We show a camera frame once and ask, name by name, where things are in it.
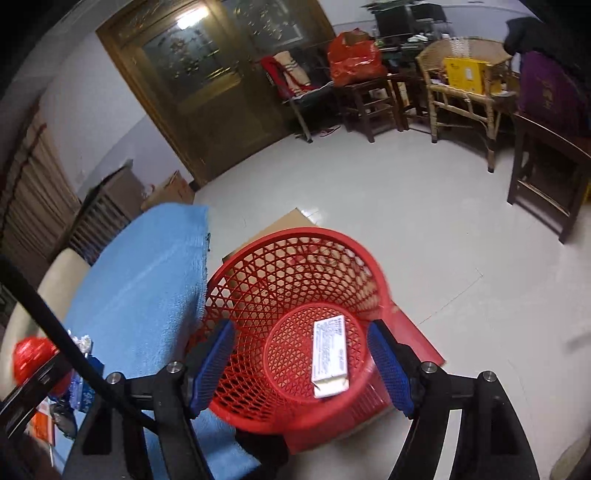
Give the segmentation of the white medicine box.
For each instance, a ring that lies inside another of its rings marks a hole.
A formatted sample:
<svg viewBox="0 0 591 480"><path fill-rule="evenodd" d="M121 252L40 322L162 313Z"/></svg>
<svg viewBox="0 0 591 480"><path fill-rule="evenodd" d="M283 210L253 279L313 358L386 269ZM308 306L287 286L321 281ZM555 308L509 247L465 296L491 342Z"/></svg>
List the white medicine box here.
<svg viewBox="0 0 591 480"><path fill-rule="evenodd" d="M311 384L317 399L339 395L349 389L344 315L322 319L314 324Z"/></svg>

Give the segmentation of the blue towel table cover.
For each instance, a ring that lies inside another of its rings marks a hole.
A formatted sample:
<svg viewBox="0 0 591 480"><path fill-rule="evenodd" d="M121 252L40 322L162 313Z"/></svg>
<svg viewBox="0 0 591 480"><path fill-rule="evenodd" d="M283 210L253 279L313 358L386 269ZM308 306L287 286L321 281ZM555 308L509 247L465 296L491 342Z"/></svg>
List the blue towel table cover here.
<svg viewBox="0 0 591 480"><path fill-rule="evenodd" d="M161 204L140 215L105 248L72 301L64 325L89 337L104 365L87 362L95 397L66 460L67 479L170 479L154 419L155 375L182 362L204 319L207 210ZM256 459L209 408L191 421L211 479L240 479Z"/></svg>

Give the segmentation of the beige leather sofa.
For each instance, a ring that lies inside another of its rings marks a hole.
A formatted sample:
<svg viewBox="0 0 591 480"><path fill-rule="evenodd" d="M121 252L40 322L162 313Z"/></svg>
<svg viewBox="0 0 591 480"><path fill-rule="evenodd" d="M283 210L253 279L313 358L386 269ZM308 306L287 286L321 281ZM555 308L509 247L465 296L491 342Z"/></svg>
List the beige leather sofa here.
<svg viewBox="0 0 591 480"><path fill-rule="evenodd" d="M37 293L63 323L73 298L86 277L90 265L74 250L59 253L45 273ZM44 338L45 333L29 313L17 303L8 321L1 343L0 395L4 400L16 387L13 375L13 351L16 344L28 337Z"/></svg>

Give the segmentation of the wooden slatted crib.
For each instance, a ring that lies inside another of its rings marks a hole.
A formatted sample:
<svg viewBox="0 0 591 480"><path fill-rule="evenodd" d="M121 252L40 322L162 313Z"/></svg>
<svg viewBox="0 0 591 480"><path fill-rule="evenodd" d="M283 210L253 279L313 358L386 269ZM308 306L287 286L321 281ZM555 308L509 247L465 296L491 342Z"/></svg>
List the wooden slatted crib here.
<svg viewBox="0 0 591 480"><path fill-rule="evenodd" d="M93 265L108 244L141 214L144 186L129 164L93 187L66 234L65 246Z"/></svg>

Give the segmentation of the beige curtain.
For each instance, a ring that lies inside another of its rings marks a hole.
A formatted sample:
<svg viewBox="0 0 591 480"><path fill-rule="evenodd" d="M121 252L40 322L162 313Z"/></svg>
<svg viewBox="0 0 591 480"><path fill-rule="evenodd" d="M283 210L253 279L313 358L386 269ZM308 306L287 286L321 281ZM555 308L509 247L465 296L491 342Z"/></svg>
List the beige curtain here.
<svg viewBox="0 0 591 480"><path fill-rule="evenodd" d="M1 187L1 253L36 286L81 206L38 105L1 168Z"/></svg>

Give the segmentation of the dark wooden chair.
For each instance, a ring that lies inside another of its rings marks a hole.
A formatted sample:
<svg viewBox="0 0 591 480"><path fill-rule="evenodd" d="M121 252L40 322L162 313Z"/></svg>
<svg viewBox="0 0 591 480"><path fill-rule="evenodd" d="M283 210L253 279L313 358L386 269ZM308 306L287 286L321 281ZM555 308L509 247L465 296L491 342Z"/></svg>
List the dark wooden chair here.
<svg viewBox="0 0 591 480"><path fill-rule="evenodd" d="M507 202L536 218L556 218L561 244L571 236L590 184L590 138L557 133L524 115L513 117L515 150Z"/></svg>

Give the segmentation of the dark wooden stool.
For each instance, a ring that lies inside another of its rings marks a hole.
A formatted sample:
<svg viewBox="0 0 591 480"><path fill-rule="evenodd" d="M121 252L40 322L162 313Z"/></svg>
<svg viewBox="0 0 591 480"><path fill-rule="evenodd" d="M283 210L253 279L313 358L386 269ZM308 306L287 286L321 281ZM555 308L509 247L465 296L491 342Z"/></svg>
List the dark wooden stool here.
<svg viewBox="0 0 591 480"><path fill-rule="evenodd" d="M384 130L384 121L399 132L407 131L409 125L397 80L396 75L388 74L336 88L346 131L359 130L370 143Z"/></svg>

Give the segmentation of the yellow box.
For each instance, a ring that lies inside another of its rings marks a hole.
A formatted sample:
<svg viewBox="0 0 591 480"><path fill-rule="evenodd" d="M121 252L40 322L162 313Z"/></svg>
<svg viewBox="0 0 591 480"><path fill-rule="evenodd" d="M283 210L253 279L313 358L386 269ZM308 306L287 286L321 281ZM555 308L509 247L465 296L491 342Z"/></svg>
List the yellow box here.
<svg viewBox="0 0 591 480"><path fill-rule="evenodd" d="M485 94L487 73L492 64L473 58L446 57L443 60L448 84L452 88Z"/></svg>

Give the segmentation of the purple bag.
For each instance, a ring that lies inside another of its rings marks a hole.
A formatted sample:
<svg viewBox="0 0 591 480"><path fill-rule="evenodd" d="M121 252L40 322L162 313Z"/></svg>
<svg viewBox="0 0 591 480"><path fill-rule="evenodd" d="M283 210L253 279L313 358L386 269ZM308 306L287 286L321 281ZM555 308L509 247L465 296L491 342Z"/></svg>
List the purple bag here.
<svg viewBox="0 0 591 480"><path fill-rule="evenodd" d="M560 134L579 136L586 130L587 105L577 84L536 51L521 56L518 111Z"/></svg>

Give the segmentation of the brown wooden door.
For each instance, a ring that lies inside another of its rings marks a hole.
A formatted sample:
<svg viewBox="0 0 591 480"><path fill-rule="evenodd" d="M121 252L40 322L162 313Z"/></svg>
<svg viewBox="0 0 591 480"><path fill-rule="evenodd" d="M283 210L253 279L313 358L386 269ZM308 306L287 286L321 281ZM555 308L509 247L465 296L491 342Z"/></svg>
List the brown wooden door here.
<svg viewBox="0 0 591 480"><path fill-rule="evenodd" d="M132 1L97 30L194 182L290 134L310 138L260 61L335 36L317 1Z"/></svg>

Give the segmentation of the red plastic bag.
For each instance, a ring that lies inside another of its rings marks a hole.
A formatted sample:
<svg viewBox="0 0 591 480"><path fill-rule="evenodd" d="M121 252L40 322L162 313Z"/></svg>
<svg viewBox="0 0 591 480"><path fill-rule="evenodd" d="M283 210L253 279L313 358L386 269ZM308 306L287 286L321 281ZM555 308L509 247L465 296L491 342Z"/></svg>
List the red plastic bag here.
<svg viewBox="0 0 591 480"><path fill-rule="evenodd" d="M335 87L386 77L376 41L358 28L339 33L328 49L329 72Z"/></svg>

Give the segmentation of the metal chair with red cloth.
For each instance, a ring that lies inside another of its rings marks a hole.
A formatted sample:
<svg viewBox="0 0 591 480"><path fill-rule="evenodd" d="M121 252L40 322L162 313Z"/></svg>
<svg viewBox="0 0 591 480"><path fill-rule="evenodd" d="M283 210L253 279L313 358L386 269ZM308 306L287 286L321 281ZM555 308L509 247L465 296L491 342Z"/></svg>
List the metal chair with red cloth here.
<svg viewBox="0 0 591 480"><path fill-rule="evenodd" d="M301 127L301 139L314 142L310 127L304 119L304 109L332 93L334 81L318 51L301 48L283 50L257 61L267 80L279 95L280 102L290 107Z"/></svg>

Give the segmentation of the black computer monitor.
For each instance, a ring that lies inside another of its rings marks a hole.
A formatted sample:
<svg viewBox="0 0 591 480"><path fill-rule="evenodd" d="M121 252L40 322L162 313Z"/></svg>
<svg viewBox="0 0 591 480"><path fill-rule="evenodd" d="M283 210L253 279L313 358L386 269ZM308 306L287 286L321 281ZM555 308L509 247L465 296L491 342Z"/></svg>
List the black computer monitor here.
<svg viewBox="0 0 591 480"><path fill-rule="evenodd" d="M410 37L415 33L415 21L406 5L386 5L374 10L381 37Z"/></svg>

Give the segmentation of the cardboard box by wall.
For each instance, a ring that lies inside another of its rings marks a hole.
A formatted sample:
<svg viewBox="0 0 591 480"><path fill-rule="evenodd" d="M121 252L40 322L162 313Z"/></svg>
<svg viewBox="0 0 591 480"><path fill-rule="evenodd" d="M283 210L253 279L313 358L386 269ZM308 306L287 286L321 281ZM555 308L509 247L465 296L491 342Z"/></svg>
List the cardboard box by wall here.
<svg viewBox="0 0 591 480"><path fill-rule="evenodd" d="M146 212L154 206L164 203L191 205L194 191L179 171L172 173L164 182L154 187L141 204L141 211Z"/></svg>

